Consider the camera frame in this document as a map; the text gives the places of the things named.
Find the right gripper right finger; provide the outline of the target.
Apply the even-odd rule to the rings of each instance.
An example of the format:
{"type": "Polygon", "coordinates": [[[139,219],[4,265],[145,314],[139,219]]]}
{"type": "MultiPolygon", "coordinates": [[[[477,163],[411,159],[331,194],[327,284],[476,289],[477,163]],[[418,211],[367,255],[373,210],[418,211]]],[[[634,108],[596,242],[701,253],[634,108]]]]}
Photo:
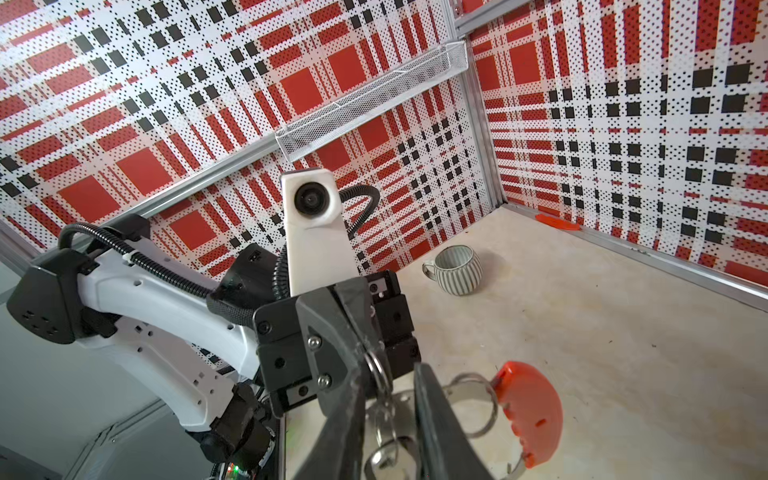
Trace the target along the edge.
{"type": "Polygon", "coordinates": [[[490,479],[431,366],[414,366],[419,479],[490,479]]]}

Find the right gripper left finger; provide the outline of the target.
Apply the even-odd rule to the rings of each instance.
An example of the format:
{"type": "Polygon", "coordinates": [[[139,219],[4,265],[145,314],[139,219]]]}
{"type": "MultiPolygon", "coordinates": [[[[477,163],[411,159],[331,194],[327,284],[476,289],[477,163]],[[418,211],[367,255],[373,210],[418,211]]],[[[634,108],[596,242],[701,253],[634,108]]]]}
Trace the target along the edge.
{"type": "Polygon", "coordinates": [[[343,380],[322,374],[317,397],[326,421],[295,479],[360,479],[370,375],[358,365],[343,380]]]}

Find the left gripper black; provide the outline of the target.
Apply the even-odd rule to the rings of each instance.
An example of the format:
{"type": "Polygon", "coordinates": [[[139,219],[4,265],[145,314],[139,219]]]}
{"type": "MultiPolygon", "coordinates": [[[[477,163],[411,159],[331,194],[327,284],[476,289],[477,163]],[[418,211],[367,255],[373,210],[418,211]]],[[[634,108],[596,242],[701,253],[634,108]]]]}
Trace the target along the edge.
{"type": "Polygon", "coordinates": [[[261,379],[275,416],[318,400],[329,414],[357,370],[366,398],[421,360],[406,296],[390,271],[278,300],[254,315],[261,379]]]}

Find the key organizer with red handle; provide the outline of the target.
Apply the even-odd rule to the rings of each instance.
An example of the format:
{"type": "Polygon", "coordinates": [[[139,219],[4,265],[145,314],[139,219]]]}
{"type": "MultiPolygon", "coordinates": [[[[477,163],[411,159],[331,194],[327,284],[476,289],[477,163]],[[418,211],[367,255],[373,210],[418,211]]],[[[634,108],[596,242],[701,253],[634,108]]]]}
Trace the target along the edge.
{"type": "MultiPolygon", "coordinates": [[[[562,437],[562,402],[534,366],[508,361],[490,379],[465,372],[441,385],[476,454],[489,447],[512,459],[505,478],[519,479],[549,461],[562,437]]],[[[414,387],[395,393],[366,411],[362,476],[365,479],[419,479],[414,387]]]]}

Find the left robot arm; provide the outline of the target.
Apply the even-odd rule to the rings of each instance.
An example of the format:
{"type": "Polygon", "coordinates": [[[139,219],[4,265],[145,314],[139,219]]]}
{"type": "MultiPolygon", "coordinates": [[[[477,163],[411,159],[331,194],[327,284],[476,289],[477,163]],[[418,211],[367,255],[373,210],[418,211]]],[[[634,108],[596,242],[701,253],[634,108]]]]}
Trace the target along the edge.
{"type": "Polygon", "coordinates": [[[286,243],[279,254],[244,250],[219,284],[163,259],[148,222],[67,225],[53,252],[37,260],[11,294],[10,315],[38,337],[100,351],[162,399],[216,464],[260,470],[277,444],[252,389],[260,381],[275,417],[304,403],[302,388],[326,418],[311,473],[328,463],[361,469],[363,406],[381,449],[396,433],[389,402],[401,372],[388,352],[390,321],[380,304],[402,306],[394,277],[382,293],[360,275],[343,205],[368,185],[338,189],[330,173],[282,179],[286,243]]]}

